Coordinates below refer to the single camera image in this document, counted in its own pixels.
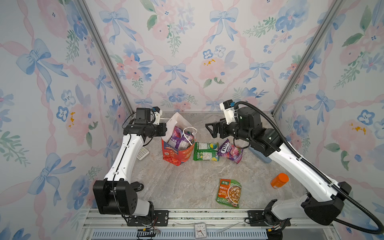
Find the purple Fox's candy bag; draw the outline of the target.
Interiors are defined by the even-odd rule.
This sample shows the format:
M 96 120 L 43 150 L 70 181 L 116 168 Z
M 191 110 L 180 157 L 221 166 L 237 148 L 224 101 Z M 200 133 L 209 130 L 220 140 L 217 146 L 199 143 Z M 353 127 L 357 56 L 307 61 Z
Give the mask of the purple Fox's candy bag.
M 238 164 L 242 160 L 243 150 L 237 148 L 233 143 L 227 139 L 219 148 L 218 156 L 231 160 Z

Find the green snack packet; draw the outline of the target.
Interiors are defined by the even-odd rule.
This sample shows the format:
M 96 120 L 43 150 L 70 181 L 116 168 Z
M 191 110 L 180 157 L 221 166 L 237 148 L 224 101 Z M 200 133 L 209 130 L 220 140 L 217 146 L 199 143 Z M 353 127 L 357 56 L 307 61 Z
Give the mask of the green snack packet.
M 194 146 L 194 161 L 219 161 L 219 143 L 196 142 Z

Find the red paper gift bag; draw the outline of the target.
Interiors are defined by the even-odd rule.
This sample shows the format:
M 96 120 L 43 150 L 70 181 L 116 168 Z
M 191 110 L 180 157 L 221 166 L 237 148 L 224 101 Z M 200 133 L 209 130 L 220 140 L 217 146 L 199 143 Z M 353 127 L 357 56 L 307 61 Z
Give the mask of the red paper gift bag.
M 179 113 L 168 119 L 166 127 L 166 136 L 162 137 L 163 160 L 180 166 L 193 153 L 198 130 Z

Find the green noodle packet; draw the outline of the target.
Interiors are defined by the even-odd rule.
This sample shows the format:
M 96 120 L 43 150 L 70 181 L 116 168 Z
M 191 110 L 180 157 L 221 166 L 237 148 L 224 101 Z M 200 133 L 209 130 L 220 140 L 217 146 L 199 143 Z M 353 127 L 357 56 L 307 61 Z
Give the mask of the green noodle packet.
M 242 185 L 236 180 L 220 179 L 216 201 L 232 208 L 239 208 Z

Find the purple snack packet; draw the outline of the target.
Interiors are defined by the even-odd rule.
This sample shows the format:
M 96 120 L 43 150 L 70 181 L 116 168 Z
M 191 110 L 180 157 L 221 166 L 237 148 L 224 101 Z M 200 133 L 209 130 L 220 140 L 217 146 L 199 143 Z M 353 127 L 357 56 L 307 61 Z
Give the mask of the purple snack packet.
M 195 137 L 192 133 L 183 131 L 181 128 L 175 126 L 168 144 L 179 151 L 184 151 L 191 147 L 194 142 Z

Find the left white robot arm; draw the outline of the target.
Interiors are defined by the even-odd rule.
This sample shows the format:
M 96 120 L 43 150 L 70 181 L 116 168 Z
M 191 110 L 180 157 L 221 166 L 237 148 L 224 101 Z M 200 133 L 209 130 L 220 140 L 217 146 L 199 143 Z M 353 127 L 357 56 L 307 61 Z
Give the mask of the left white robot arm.
M 93 192 L 102 215 L 149 216 L 151 202 L 139 199 L 142 185 L 132 182 L 132 172 L 146 138 L 166 135 L 167 124 L 127 125 L 122 145 L 103 180 L 95 181 Z

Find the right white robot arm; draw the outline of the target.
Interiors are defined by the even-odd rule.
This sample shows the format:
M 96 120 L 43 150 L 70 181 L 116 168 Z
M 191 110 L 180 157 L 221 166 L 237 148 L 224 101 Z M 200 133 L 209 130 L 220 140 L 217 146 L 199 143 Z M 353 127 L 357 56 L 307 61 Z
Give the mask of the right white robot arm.
M 331 184 L 306 165 L 289 150 L 274 129 L 243 127 L 237 122 L 227 124 L 225 119 L 206 124 L 213 138 L 229 136 L 249 143 L 250 147 L 278 163 L 308 191 L 300 198 L 272 200 L 264 209 L 260 221 L 267 226 L 276 226 L 292 218 L 309 218 L 320 225 L 330 225 L 336 220 L 344 207 L 344 200 Z

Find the white calculator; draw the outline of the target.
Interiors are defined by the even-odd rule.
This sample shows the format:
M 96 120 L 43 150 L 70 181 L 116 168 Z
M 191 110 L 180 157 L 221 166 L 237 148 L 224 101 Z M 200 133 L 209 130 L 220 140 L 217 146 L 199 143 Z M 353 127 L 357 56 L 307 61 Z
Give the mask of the white calculator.
M 139 161 L 142 161 L 142 160 L 143 160 L 144 158 L 146 158 L 149 154 L 150 154 L 150 152 L 149 152 L 146 148 L 142 147 L 142 148 L 139 150 L 139 152 L 138 152 L 137 159 L 138 159 Z

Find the black stapler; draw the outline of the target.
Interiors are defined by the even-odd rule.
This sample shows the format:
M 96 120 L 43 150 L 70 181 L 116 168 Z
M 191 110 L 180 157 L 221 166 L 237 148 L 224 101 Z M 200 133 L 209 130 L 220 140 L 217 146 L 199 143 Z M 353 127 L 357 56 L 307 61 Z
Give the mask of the black stapler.
M 144 185 L 139 182 L 133 182 L 131 183 L 131 187 L 135 192 L 140 192 L 144 189 Z

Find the orange cap bottle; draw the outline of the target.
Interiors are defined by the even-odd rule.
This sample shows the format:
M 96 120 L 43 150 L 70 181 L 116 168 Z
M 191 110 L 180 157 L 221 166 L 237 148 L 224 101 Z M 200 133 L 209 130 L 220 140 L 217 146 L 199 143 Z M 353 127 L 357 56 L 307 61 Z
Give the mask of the orange cap bottle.
M 286 183 L 288 183 L 289 180 L 290 179 L 289 179 L 288 175 L 286 175 L 284 173 L 280 173 L 271 181 L 271 186 L 274 189 L 279 189 L 282 186 L 284 186 Z

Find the small white clock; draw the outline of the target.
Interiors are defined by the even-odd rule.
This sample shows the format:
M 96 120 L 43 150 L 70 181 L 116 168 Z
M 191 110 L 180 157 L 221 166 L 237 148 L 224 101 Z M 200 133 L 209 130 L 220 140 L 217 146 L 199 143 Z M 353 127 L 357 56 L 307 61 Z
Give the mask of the small white clock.
M 208 237 L 207 225 L 205 223 L 196 223 L 194 224 L 195 230 L 195 239 L 206 239 Z

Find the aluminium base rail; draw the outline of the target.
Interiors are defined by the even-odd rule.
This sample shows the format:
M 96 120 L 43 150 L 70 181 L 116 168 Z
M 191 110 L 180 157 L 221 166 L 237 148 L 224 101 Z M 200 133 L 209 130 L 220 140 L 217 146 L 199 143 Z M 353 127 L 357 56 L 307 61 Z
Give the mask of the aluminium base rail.
M 129 227 L 120 217 L 100 215 L 91 210 L 79 240 L 194 240 L 197 224 L 205 224 L 207 240 L 338 240 L 333 226 L 308 219 L 292 219 L 279 234 L 268 227 L 252 227 L 245 222 L 248 209 L 170 209 L 154 227 Z

